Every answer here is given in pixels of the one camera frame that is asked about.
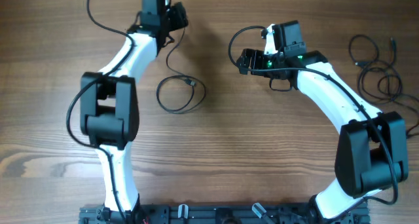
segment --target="wooden surface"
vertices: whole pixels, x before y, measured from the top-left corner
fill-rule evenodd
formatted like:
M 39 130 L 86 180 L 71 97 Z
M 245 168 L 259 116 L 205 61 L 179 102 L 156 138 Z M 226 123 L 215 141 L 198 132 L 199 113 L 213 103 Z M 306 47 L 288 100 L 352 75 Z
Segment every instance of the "wooden surface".
M 169 50 L 146 70 L 137 86 L 141 122 L 132 151 L 143 204 L 307 201 L 333 180 L 338 134 L 326 116 L 300 92 L 273 92 L 268 79 L 240 75 L 229 62 L 228 42 L 246 26 L 299 20 L 308 49 L 328 57 L 352 88 L 359 70 L 348 56 L 350 37 L 370 35 L 386 59 L 392 36 L 405 91 L 419 96 L 417 0 L 176 1 L 191 26 L 170 62 L 202 79 L 208 97 L 193 113 L 169 115 L 155 99 L 157 84 L 172 74 L 164 65 Z M 96 27 L 85 3 L 0 0 L 0 223 L 75 223 L 80 207 L 104 201 L 99 160 L 70 140 L 64 119 L 81 75 L 107 64 L 124 38 Z M 92 12 L 124 30 L 140 3 L 92 0 Z M 234 56 L 263 46 L 259 31 L 249 31 L 237 39 Z M 188 97 L 176 81 L 162 91 L 171 107 Z M 381 108 L 398 110 L 408 124 L 416 120 L 394 105 Z M 80 136 L 78 113 L 72 125 Z M 409 140 L 410 174 L 399 202 L 372 202 L 373 223 L 418 222 L 418 146 L 418 138 Z

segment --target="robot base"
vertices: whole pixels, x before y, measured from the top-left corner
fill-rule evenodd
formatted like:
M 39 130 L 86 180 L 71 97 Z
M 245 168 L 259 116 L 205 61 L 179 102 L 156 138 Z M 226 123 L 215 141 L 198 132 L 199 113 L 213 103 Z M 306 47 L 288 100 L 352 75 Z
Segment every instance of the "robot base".
M 275 224 L 309 224 L 306 218 L 308 203 L 289 203 L 278 206 L 264 206 L 266 216 Z M 252 211 L 252 206 L 189 206 L 188 218 L 178 218 L 178 206 L 141 205 L 135 215 L 136 224 L 267 224 Z M 331 224 L 369 224 L 369 209 L 366 203 L 359 205 L 348 215 Z M 79 224 L 121 223 L 118 212 L 107 211 L 104 206 L 81 208 Z

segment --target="wooden table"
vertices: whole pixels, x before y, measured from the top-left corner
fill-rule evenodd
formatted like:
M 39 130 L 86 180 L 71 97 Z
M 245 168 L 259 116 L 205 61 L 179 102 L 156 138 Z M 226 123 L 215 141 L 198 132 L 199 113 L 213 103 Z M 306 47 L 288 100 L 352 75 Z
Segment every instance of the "wooden table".
M 175 1 L 191 25 L 170 63 L 203 80 L 208 97 L 193 113 L 167 114 L 155 90 L 172 74 L 169 49 L 146 70 L 132 151 L 143 204 L 304 202 L 333 180 L 338 134 L 315 103 L 298 91 L 271 91 L 268 79 L 240 75 L 228 60 L 230 38 L 246 26 L 298 20 L 308 49 L 328 57 L 352 88 L 359 69 L 348 56 L 350 37 L 370 35 L 386 60 L 394 37 L 405 92 L 419 96 L 417 0 Z M 81 75 L 107 64 L 124 38 L 95 26 L 85 8 L 86 0 L 0 0 L 0 223 L 75 223 L 80 207 L 104 201 L 97 155 L 69 138 L 64 120 Z M 96 19 L 120 30 L 140 8 L 141 0 L 92 0 Z M 246 47 L 263 49 L 259 31 L 237 39 L 235 58 Z M 179 106 L 189 90 L 173 81 L 162 99 Z M 398 110 L 408 125 L 416 120 L 394 105 L 381 108 Z M 81 136 L 78 113 L 72 127 Z M 419 138 L 409 140 L 399 202 L 371 202 L 373 223 L 418 222 L 418 146 Z

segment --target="wooden tabletop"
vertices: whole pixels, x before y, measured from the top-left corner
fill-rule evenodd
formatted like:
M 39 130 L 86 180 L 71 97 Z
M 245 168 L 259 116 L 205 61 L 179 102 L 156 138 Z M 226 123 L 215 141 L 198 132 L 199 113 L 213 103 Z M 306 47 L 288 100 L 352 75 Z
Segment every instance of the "wooden tabletop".
M 350 38 L 371 36 L 388 60 L 394 37 L 405 92 L 419 96 L 417 0 L 174 1 L 183 2 L 191 24 L 170 63 L 205 82 L 208 96 L 185 115 L 158 106 L 156 86 L 172 75 L 168 48 L 142 76 L 132 162 L 143 204 L 304 202 L 333 180 L 338 133 L 317 105 L 296 90 L 271 91 L 268 79 L 240 75 L 230 63 L 228 42 L 246 26 L 298 20 L 308 49 L 322 52 L 352 88 L 359 68 L 348 55 Z M 125 30 L 141 0 L 92 0 L 91 7 L 97 21 Z M 75 223 L 80 207 L 103 203 L 98 157 L 70 139 L 64 120 L 81 75 L 106 65 L 123 42 L 88 19 L 86 0 L 0 0 L 0 223 Z M 249 31 L 233 54 L 263 47 L 259 31 Z M 360 50 L 368 56 L 369 47 Z M 162 101 L 180 106 L 189 94 L 172 81 Z M 416 121 L 396 105 L 380 108 L 397 110 L 408 125 Z M 72 127 L 81 137 L 78 114 L 76 106 Z M 408 150 L 399 202 L 371 202 L 373 223 L 418 222 L 419 138 Z

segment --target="wood grain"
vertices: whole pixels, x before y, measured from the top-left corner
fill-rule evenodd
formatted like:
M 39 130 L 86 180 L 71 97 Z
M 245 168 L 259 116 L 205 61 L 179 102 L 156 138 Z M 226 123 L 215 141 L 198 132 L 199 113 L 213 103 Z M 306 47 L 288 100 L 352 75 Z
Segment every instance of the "wood grain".
M 299 20 L 309 50 L 326 55 L 352 88 L 359 70 L 348 56 L 350 37 L 371 36 L 383 58 L 394 37 L 405 91 L 419 96 L 417 0 L 176 1 L 191 26 L 170 62 L 203 80 L 208 98 L 193 113 L 167 114 L 155 89 L 172 74 L 164 65 L 169 50 L 148 67 L 137 86 L 141 122 L 132 152 L 143 204 L 305 201 L 333 180 L 338 134 L 325 115 L 300 92 L 273 92 L 267 79 L 240 75 L 229 62 L 228 42 L 243 27 Z M 81 75 L 107 64 L 124 39 L 92 24 L 85 2 L 0 0 L 0 223 L 74 223 L 80 207 L 103 202 L 99 160 L 70 140 L 64 119 Z M 120 30 L 140 7 L 141 0 L 92 0 L 96 19 Z M 258 31 L 244 33 L 234 56 L 263 44 Z M 162 90 L 170 107 L 188 97 L 177 82 Z M 409 125 L 416 120 L 394 105 L 381 108 L 398 110 Z M 81 136 L 78 113 L 72 126 Z M 400 200 L 371 203 L 373 223 L 417 223 L 419 139 L 408 147 Z

